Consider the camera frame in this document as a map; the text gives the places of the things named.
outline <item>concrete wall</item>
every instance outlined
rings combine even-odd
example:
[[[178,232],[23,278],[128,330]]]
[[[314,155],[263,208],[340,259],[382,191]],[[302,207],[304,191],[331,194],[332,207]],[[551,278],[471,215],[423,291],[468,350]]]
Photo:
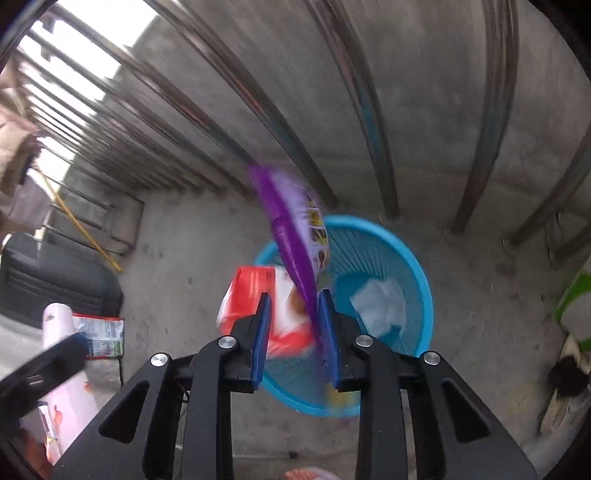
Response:
[[[472,163],[482,112],[485,26],[480,0],[343,2],[381,101],[402,208],[412,210],[414,189],[426,188],[426,205],[444,202],[447,215],[452,215]],[[371,202],[379,207],[348,93],[303,2],[186,3],[268,92],[345,204]],[[517,92],[492,181],[540,197],[568,165],[589,123],[591,85],[550,22],[526,0],[518,1],[518,12]],[[255,158],[289,168],[291,162],[252,112],[163,19],[153,22],[134,51],[165,73]],[[120,72],[118,81],[129,95],[142,98],[244,177],[234,159],[128,72]],[[410,195],[403,182],[413,185],[406,189],[412,190]],[[431,184],[440,188],[433,190]],[[569,206],[585,215],[591,207],[590,192],[587,181]],[[428,216],[428,208],[422,213]]]

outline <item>concrete floor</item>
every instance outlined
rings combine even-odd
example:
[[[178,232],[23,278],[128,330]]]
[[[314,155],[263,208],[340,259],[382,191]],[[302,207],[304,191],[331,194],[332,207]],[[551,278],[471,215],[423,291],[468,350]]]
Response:
[[[547,373],[565,338],[550,314],[586,254],[552,269],[543,235],[519,251],[504,250],[501,233],[536,201],[517,192],[487,188],[464,237],[444,230],[451,210],[431,205],[427,217],[426,206],[401,194],[407,198],[406,217],[385,226],[414,251],[427,273],[436,318],[432,348],[498,416],[543,476],[576,431],[573,426],[549,439],[537,433],[550,398]],[[256,202],[233,194],[219,199],[154,192],[143,199],[138,247],[124,259],[120,277],[125,378],[154,352],[187,355],[216,338],[217,310],[235,268],[250,264],[270,239]],[[352,206],[347,213],[378,220],[368,208]],[[235,453],[246,456],[237,460],[236,470],[240,478],[279,478],[290,465],[287,452],[296,450],[300,463],[351,478],[357,428],[356,419],[300,414],[264,390],[235,395]]]

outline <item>metal bar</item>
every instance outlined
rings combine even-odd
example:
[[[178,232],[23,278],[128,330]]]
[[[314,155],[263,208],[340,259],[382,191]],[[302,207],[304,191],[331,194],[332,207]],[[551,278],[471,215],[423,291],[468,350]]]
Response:
[[[39,106],[35,105],[35,107],[39,110],[39,111],[43,111]],[[46,112],[45,115],[47,115],[48,117],[50,117],[52,119],[52,126],[54,125],[54,122],[59,124],[60,128],[59,130],[64,131],[65,128],[69,128],[67,125],[65,125],[63,122],[61,122],[58,118],[56,118],[54,115],[50,114],[49,112]],[[105,155],[107,151],[112,150],[114,152],[119,152],[122,155],[125,155],[125,153],[123,153],[123,150],[126,150],[127,152],[131,152],[132,155],[137,155],[137,157],[139,158],[139,162],[142,164],[145,164],[142,157],[141,157],[141,153],[138,153],[137,151],[133,151],[132,149],[129,149],[126,145],[127,142],[125,141],[125,139],[121,139],[121,141],[124,144],[119,144],[119,142],[114,141],[113,143],[110,143],[108,140],[105,141],[103,139],[98,139],[98,138],[93,138],[94,135],[96,135],[96,131],[91,130],[90,128],[82,125],[80,127],[82,130],[84,130],[84,133],[86,135],[88,135],[88,137],[83,137],[80,134],[77,134],[76,132],[73,132],[74,134],[76,134],[78,137],[80,137],[80,139],[78,141],[80,141],[81,144],[92,148],[92,145],[94,145],[94,148],[97,149],[97,152],[99,155]],[[72,133],[70,133],[71,129],[68,130],[68,134],[72,137]],[[170,179],[170,181],[172,182],[171,184],[177,186],[177,187],[182,187],[181,184],[178,184],[176,181],[176,178],[174,177],[173,174],[167,172],[167,171],[163,171],[162,174],[164,175],[164,177]]]
[[[591,123],[587,126],[587,131],[562,177],[535,212],[515,232],[503,239],[504,243],[513,247],[521,245],[535,231],[544,226],[583,183],[589,171],[591,171]]]
[[[28,33],[28,36],[47,51],[51,52],[52,55],[63,61],[75,72],[82,75],[86,80],[90,81],[105,93],[110,95],[113,100],[123,106],[128,112],[135,115],[141,121],[145,122],[150,128],[158,132],[173,145],[176,145],[187,151],[192,156],[198,158],[200,161],[216,170],[239,194],[245,197],[251,195],[252,192],[249,187],[241,183],[240,180],[230,174],[230,172],[224,169],[220,164],[215,162],[215,160],[209,157],[204,151],[195,146],[187,137],[172,129],[159,116],[147,108],[140,100],[135,99],[132,96],[123,97],[119,90],[112,84],[112,82],[97,77],[90,70],[84,68],[78,62],[59,50],[59,48],[52,45],[32,30]],[[197,170],[184,161],[182,162],[182,166],[194,175],[201,175]]]
[[[78,240],[77,238],[74,238],[74,237],[72,237],[72,236],[70,236],[70,235],[62,232],[62,231],[58,230],[57,228],[52,227],[51,225],[48,225],[48,224],[44,223],[43,224],[43,228],[45,228],[46,230],[48,230],[51,233],[54,233],[54,234],[59,235],[59,236],[62,236],[63,238],[67,238],[68,240],[71,240],[72,242],[75,242],[75,243],[77,243],[79,245],[83,245],[84,247],[91,248],[95,252],[98,252],[98,250],[95,247],[93,247],[91,244],[88,244],[88,243],[86,243],[85,241],[82,241],[82,240]],[[115,252],[113,250],[108,250],[106,248],[103,248],[103,250],[105,252],[110,253],[110,254],[115,254],[115,255],[123,256],[123,254],[121,254],[119,252]]]
[[[92,125],[96,128],[96,130],[94,131],[94,133],[98,133],[99,135],[107,135],[106,137],[104,137],[106,143],[108,145],[110,145],[110,142],[112,142],[113,137],[109,136],[107,134],[107,132],[104,132],[104,130],[108,130],[109,132],[111,132],[110,127],[106,128],[105,126],[99,124],[98,122],[96,122],[96,120],[94,120],[91,116],[86,115],[82,112],[79,111],[75,111],[65,100],[63,100],[62,98],[58,97],[57,95],[53,94],[50,90],[47,90],[43,85],[41,85],[40,83],[38,83],[35,79],[31,78],[30,75],[24,73],[24,75],[27,77],[28,81],[35,86],[37,89],[39,89],[44,95],[47,95],[49,98],[51,98],[53,101],[57,102],[59,105],[61,105],[63,108],[69,110],[70,112],[73,112],[76,116],[80,117],[82,120],[86,121],[89,125]],[[44,105],[48,106],[48,108],[52,108],[51,106],[48,105],[48,103],[40,98],[35,92],[32,92],[29,88],[27,88],[27,90],[35,96],[35,98],[37,100],[39,100],[40,102],[42,102]],[[87,126],[82,125],[80,122],[78,123],[78,125],[80,125],[80,128],[83,129],[88,135],[89,138],[92,136],[93,131],[91,131]],[[118,145],[118,142],[115,141],[112,143],[112,145]]]
[[[67,83],[65,83],[64,81],[59,79],[55,74],[53,74],[52,72],[47,70],[45,67],[40,65],[38,62],[33,60],[26,53],[19,51],[19,55],[24,59],[25,62],[27,62],[30,65],[32,65],[33,67],[35,67],[39,72],[41,72],[43,75],[47,76],[57,86],[59,86],[60,88],[65,90],[67,93],[69,93],[70,95],[75,97],[77,100],[79,100],[82,103],[84,103],[85,105],[87,105],[89,108],[93,109],[95,112],[98,112],[101,115],[104,115],[105,117],[107,117],[108,118],[107,123],[102,123],[103,127],[109,128],[111,130],[111,133],[118,135],[122,141],[127,142],[125,137],[122,137],[119,132],[123,132],[124,134],[131,137],[141,147],[147,148],[148,151],[146,153],[142,152],[141,154],[138,154],[138,157],[143,162],[145,162],[145,158],[149,156],[155,165],[157,165],[157,164],[167,165],[167,162],[163,157],[174,158],[174,156],[172,154],[170,154],[168,151],[166,151],[161,145],[159,145],[158,143],[154,142],[152,139],[149,139],[147,136],[145,136],[143,132],[138,130],[135,126],[133,126],[130,122],[128,122],[125,118],[123,118],[120,114],[115,112],[112,108],[109,108],[108,106],[106,106],[102,103],[94,102],[94,101],[88,99],[87,97],[81,95],[75,89],[70,87]],[[157,155],[152,155],[150,153],[152,151],[155,152]],[[178,171],[178,167],[173,167],[173,169],[174,169],[174,171]],[[195,181],[191,180],[191,178],[184,176],[182,174],[180,175],[180,180],[182,180],[185,183],[188,183],[191,187],[197,187],[198,189],[201,188],[201,185],[199,183],[195,183]],[[214,193],[219,193],[221,191],[221,188],[217,184],[215,184],[214,182],[212,182],[211,180],[209,180],[205,176],[200,175],[199,180],[202,181],[203,184],[206,185]],[[178,184],[178,181],[175,179],[170,178],[170,181]]]
[[[53,122],[49,122],[48,120],[41,117],[40,115],[34,115],[32,119],[37,120],[37,121],[41,121],[41,122],[43,122],[44,125],[48,125],[48,126],[52,127],[52,129],[57,131],[59,134],[61,134],[65,138],[67,138],[72,143],[78,142],[79,144],[82,144],[82,142],[83,142],[83,140],[81,138],[77,138],[74,134],[70,133],[67,129],[64,129],[60,125],[56,125]]]
[[[43,174],[47,177],[47,180],[52,181],[53,183],[59,185],[61,188],[63,188],[64,190],[67,190],[68,192],[72,192],[77,197],[80,197],[81,199],[86,200],[87,202],[92,203],[93,205],[96,205],[97,207],[100,207],[103,210],[109,210],[111,208],[110,205],[106,205],[106,204],[104,204],[92,197],[89,197],[86,193],[83,193],[80,190],[70,187],[69,185],[63,183],[62,181],[55,180],[54,178],[48,176],[47,173],[44,172]]]
[[[73,144],[67,138],[63,137],[55,130],[48,128],[45,125],[37,125],[40,126],[40,128],[47,132],[49,135],[51,135],[57,142],[61,143],[64,147],[68,148],[72,152],[80,154],[83,157],[91,159],[94,163],[101,165],[103,168],[107,169],[107,171],[110,171],[111,173],[113,173],[113,171],[118,172],[118,174],[123,178],[131,176],[134,178],[134,181],[139,182],[144,187],[158,187],[158,184],[155,184],[152,180],[149,180],[147,177],[144,177],[143,175],[141,175],[141,173],[134,172],[131,169],[124,170],[124,168],[118,164],[109,164],[106,161],[97,158],[94,153],[84,149],[83,147],[80,147],[79,145]]]
[[[122,193],[123,195],[127,195],[130,198],[136,200],[137,202],[141,202],[141,200],[139,200],[139,198],[137,198],[135,195],[133,195],[133,193],[131,192],[131,190],[127,190],[127,188],[131,188],[130,186],[127,186],[125,183],[122,183],[120,180],[115,179],[111,176],[109,176],[110,178],[112,178],[113,180],[121,183],[121,185],[123,185],[124,188],[119,187],[113,183],[111,183],[108,180],[105,180],[103,177],[97,175],[96,173],[91,172],[90,170],[87,170],[86,168],[84,168],[83,166],[81,166],[78,163],[73,162],[72,160],[68,160],[66,157],[64,157],[63,155],[61,155],[60,153],[56,152],[55,150],[53,150],[51,147],[48,147],[45,144],[42,144],[42,148],[44,148],[45,150],[47,150],[48,152],[52,153],[53,155],[55,155],[57,158],[59,158],[61,161],[64,161],[65,163],[67,163],[70,168],[74,168],[76,170],[78,170],[79,172],[83,173],[84,175],[86,175],[88,178],[93,179],[95,181],[98,181],[99,183],[102,183],[105,187],[110,188],[111,190],[114,190],[116,192]]]
[[[115,60],[127,67],[142,83],[160,95],[178,112],[199,127],[208,137],[227,149],[236,158],[247,164],[254,163],[254,159],[234,139],[207,116],[188,96],[169,82],[158,70],[137,61],[127,51],[119,48],[113,42],[91,29],[88,25],[58,5],[48,12],[48,14],[56,15],[61,20],[67,22],[72,28],[78,30],[92,43],[102,48]]]
[[[166,0],[145,0],[163,3]],[[365,136],[382,203],[390,218],[400,215],[388,136],[369,64],[339,0],[304,0],[335,59]]]
[[[56,203],[52,203],[51,208],[55,209],[55,210],[59,210],[59,212],[67,215],[66,211],[61,208],[58,204]],[[76,218],[76,220],[78,220],[81,223],[84,223],[85,225],[92,227],[96,230],[99,230],[100,232],[106,233],[107,235],[109,235],[110,239],[115,240],[116,242],[119,242],[120,244],[124,244],[126,247],[129,247],[130,249],[134,249],[135,247],[130,244],[129,242],[126,242],[125,240],[122,240],[121,238],[117,238],[116,236],[112,235],[109,232],[105,232],[104,228],[102,225],[99,225],[96,222],[93,222],[92,220],[89,220],[88,218],[82,217],[80,215],[74,215],[74,217]]]
[[[83,160],[83,161],[89,163],[94,168],[100,170],[101,172],[105,173],[106,175],[112,176],[114,174],[117,174],[117,172],[119,172],[118,181],[126,181],[130,185],[133,185],[133,187],[138,186],[138,185],[142,186],[142,187],[150,187],[151,186],[143,179],[139,179],[137,177],[134,177],[133,179],[127,178],[129,175],[129,171],[120,170],[121,167],[119,165],[112,166],[112,165],[106,163],[104,161],[104,159],[95,158],[93,154],[89,154],[85,151],[78,150],[75,145],[69,143],[65,138],[61,137],[61,135],[59,135],[58,133],[47,129],[44,126],[39,126],[39,124],[37,124],[37,126],[40,127],[46,135],[52,137],[59,144],[61,144],[62,146],[64,146],[68,150],[70,150],[71,152],[75,153],[80,160]],[[50,147],[44,145],[44,148],[51,151],[53,154],[58,155],[57,152],[52,150]],[[73,167],[77,165],[77,163],[73,163],[71,160],[69,162]]]
[[[45,121],[47,121],[50,125],[55,125],[59,127],[60,130],[66,131],[71,137],[75,138],[76,141],[83,143],[85,141],[84,137],[81,134],[78,134],[74,130],[72,130],[65,122],[62,122],[59,118],[56,118],[55,115],[52,115],[47,110],[39,108],[37,105],[34,105],[33,108],[30,108],[28,111],[29,114],[35,115]]]
[[[246,67],[193,11],[168,0],[144,0],[218,72],[275,137],[329,208],[338,205],[332,188],[287,120]]]
[[[550,261],[561,261],[575,254],[591,243],[591,223],[588,223],[577,235],[557,249],[550,250]]]
[[[70,95],[72,95],[74,98],[76,98],[77,100],[79,100],[82,103],[84,103],[89,108],[93,109],[95,112],[99,112],[102,115],[108,117],[109,118],[109,122],[110,122],[108,124],[108,128],[111,130],[111,133],[114,133],[115,131],[118,132],[120,130],[123,130],[124,128],[127,128],[128,130],[127,131],[124,131],[124,133],[130,135],[130,137],[132,137],[135,141],[137,141],[138,143],[140,143],[142,146],[145,146],[145,144],[142,143],[142,139],[145,139],[143,133],[137,131],[137,129],[135,129],[135,127],[133,127],[131,124],[129,124],[129,122],[127,122],[118,113],[116,113],[115,111],[113,111],[112,109],[108,108],[107,106],[105,106],[103,104],[94,102],[94,101],[88,99],[87,97],[81,95],[75,89],[73,89],[72,87],[70,87],[66,82],[62,81],[60,78],[58,78],[52,72],[50,72],[49,70],[47,70],[45,67],[43,67],[39,63],[37,63],[35,60],[33,60],[26,53],[19,51],[18,54],[22,57],[22,59],[25,62],[27,62],[30,65],[32,65],[33,67],[35,67],[39,72],[41,72],[43,75],[45,75],[47,78],[49,78],[58,87],[62,88],[64,91],[66,91],[67,93],[69,93]],[[137,135],[132,136],[129,133],[129,131],[132,131],[132,132],[136,133]],[[143,155],[143,154],[142,155],[139,155],[139,158],[144,163],[145,163],[145,158],[144,158],[145,156],[147,156],[147,153],[146,153],[146,155]],[[157,164],[160,163],[160,158],[159,157],[156,157],[156,163]],[[145,174],[152,174],[152,172],[150,172],[149,170],[145,171],[144,173]]]
[[[51,106],[47,104],[40,105],[39,103],[30,103],[28,110],[29,113],[45,116],[47,119],[57,123],[61,127],[67,128],[72,134],[78,136],[81,140],[84,140],[85,135],[88,135],[88,132],[85,132],[84,129],[78,126],[74,121],[69,120],[68,117],[62,115],[59,111],[51,109]]]
[[[472,169],[452,224],[453,233],[464,232],[491,176],[509,122],[517,83],[519,27],[515,0],[483,0],[483,8],[486,24],[485,99]]]

